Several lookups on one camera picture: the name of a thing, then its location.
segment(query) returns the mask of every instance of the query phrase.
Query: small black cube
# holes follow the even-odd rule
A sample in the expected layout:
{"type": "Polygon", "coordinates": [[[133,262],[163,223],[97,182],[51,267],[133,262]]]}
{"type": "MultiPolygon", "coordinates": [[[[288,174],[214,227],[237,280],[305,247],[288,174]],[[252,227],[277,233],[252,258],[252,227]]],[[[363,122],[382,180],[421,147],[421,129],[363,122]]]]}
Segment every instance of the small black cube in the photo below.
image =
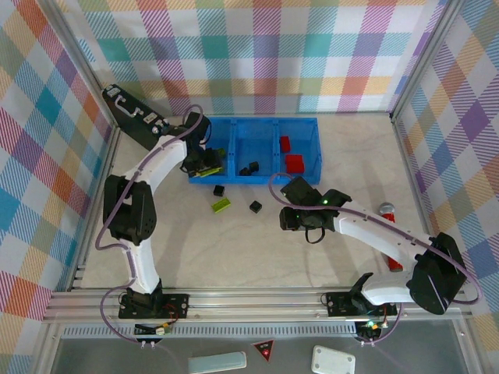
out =
{"type": "Polygon", "coordinates": [[[254,161],[254,162],[250,162],[249,163],[249,171],[254,173],[255,171],[259,171],[260,170],[260,165],[258,164],[258,162],[254,161]]]}
{"type": "Polygon", "coordinates": [[[215,189],[213,190],[213,194],[215,196],[220,196],[222,197],[224,195],[225,187],[223,185],[216,185],[215,189]]]}
{"type": "Polygon", "coordinates": [[[251,203],[251,205],[249,206],[249,208],[250,208],[253,212],[258,213],[258,212],[260,212],[260,209],[262,209],[262,204],[258,203],[258,202],[255,200],[255,201],[253,201],[253,202],[251,203]]]}
{"type": "Polygon", "coordinates": [[[239,172],[239,175],[241,175],[242,177],[249,177],[251,175],[251,171],[249,171],[248,168],[243,168],[239,172]]]}

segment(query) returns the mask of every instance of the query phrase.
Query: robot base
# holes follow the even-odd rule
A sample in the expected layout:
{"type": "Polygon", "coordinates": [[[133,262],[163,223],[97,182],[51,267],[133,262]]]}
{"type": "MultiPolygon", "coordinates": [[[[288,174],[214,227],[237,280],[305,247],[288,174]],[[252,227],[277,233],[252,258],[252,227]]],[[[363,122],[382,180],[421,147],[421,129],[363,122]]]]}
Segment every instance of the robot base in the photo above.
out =
{"type": "Polygon", "coordinates": [[[365,273],[353,285],[350,292],[328,292],[326,296],[327,315],[330,317],[342,316],[369,316],[382,317],[396,316],[397,308],[391,304],[372,305],[362,295],[362,287],[373,273],[365,273]]]}
{"type": "Polygon", "coordinates": [[[151,294],[141,294],[127,288],[119,304],[119,319],[185,319],[189,295],[163,294],[159,281],[151,294]]]}

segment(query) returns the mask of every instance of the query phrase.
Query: red warning label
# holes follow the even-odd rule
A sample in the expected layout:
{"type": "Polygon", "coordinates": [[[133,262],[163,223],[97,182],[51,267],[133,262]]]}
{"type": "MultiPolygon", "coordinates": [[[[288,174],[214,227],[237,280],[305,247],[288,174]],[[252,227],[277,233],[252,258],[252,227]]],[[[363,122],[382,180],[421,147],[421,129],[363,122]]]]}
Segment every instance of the red warning label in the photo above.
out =
{"type": "Polygon", "coordinates": [[[255,343],[253,346],[261,353],[261,355],[269,362],[272,356],[272,348],[274,346],[273,340],[262,341],[261,343],[255,343]]]}

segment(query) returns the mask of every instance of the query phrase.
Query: aluminum frame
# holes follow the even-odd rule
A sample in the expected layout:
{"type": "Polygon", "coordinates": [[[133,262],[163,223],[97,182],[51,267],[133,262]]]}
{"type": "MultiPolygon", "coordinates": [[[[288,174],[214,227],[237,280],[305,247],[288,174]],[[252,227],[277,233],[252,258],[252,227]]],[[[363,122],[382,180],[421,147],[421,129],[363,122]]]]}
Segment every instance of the aluminum frame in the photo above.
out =
{"type": "MultiPolygon", "coordinates": [[[[56,292],[49,303],[41,332],[35,344],[33,373],[49,373],[55,353],[67,326],[73,324],[100,323],[99,305],[106,289],[74,290],[56,292]]],[[[327,309],[320,298],[324,292],[348,291],[348,288],[189,288],[164,289],[169,293],[190,294],[187,319],[177,326],[195,323],[324,323],[341,321],[367,321],[369,316],[327,317],[327,309]]],[[[110,322],[116,326],[131,323],[156,323],[154,319],[118,320],[119,293],[110,295],[104,310],[110,322]]],[[[404,320],[452,320],[456,338],[459,340],[465,363],[470,373],[484,373],[480,363],[467,319],[471,317],[469,307],[451,306],[442,316],[429,314],[419,306],[409,304],[402,315],[404,320]]]]}
{"type": "Polygon", "coordinates": [[[95,189],[94,199],[90,205],[89,214],[83,224],[83,234],[81,236],[82,240],[78,244],[75,258],[71,262],[71,266],[69,268],[68,274],[70,275],[65,283],[65,289],[67,291],[78,288],[81,280],[83,279],[83,272],[85,270],[84,263],[87,262],[92,239],[94,238],[94,233],[97,230],[97,225],[94,224],[94,222],[98,221],[101,216],[100,212],[102,211],[102,204],[104,203],[103,195],[105,179],[106,176],[109,175],[109,171],[112,169],[121,135],[122,133],[119,131],[119,128],[113,126],[111,135],[109,136],[108,149],[104,157],[102,170],[97,179],[97,188],[95,189]]]}
{"type": "Polygon", "coordinates": [[[57,33],[58,38],[61,40],[62,45],[67,50],[69,57],[75,64],[75,67],[80,72],[85,84],[90,89],[90,92],[99,100],[97,104],[104,113],[106,119],[110,122],[114,121],[114,117],[109,110],[108,106],[102,100],[101,91],[104,88],[100,83],[97,76],[94,74],[90,63],[87,61],[80,45],[76,41],[74,33],[71,31],[68,23],[65,20],[64,14],[56,4],[55,0],[38,0],[40,9],[49,20],[52,28],[57,33]]]}
{"type": "Polygon", "coordinates": [[[442,12],[440,19],[434,27],[433,32],[428,39],[428,43],[424,48],[423,53],[419,57],[416,66],[412,70],[407,84],[402,90],[400,97],[395,103],[394,109],[391,113],[392,120],[395,122],[399,115],[402,113],[404,108],[407,107],[411,101],[418,85],[424,77],[424,74],[433,63],[435,56],[440,50],[441,45],[444,43],[444,39],[447,36],[449,30],[455,19],[458,17],[462,10],[462,7],[467,0],[448,0],[445,9],[442,12]]]}

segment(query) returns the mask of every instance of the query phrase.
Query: white marble floor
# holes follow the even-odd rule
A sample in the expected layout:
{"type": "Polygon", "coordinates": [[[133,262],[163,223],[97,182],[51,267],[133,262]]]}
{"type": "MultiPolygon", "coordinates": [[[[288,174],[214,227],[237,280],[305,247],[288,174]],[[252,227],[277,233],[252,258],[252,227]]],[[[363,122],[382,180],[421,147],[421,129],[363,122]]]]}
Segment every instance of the white marble floor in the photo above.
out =
{"type": "MultiPolygon", "coordinates": [[[[377,211],[392,202],[397,222],[422,230],[387,115],[320,115],[324,193],[337,189],[377,211]]],[[[113,174],[136,164],[146,150],[123,135],[113,174]]],[[[156,269],[165,287],[350,286],[362,273],[387,272],[379,252],[354,238],[328,232],[317,245],[303,232],[282,231],[281,206],[265,185],[227,185],[232,205],[214,214],[212,185],[191,185],[175,169],[154,196],[157,227],[152,237],[156,269]],[[255,214],[249,205],[258,200],[255,214]]],[[[113,240],[106,236],[104,243],[113,240]]],[[[127,281],[119,250],[90,250],[83,287],[108,288],[127,281]]]]}

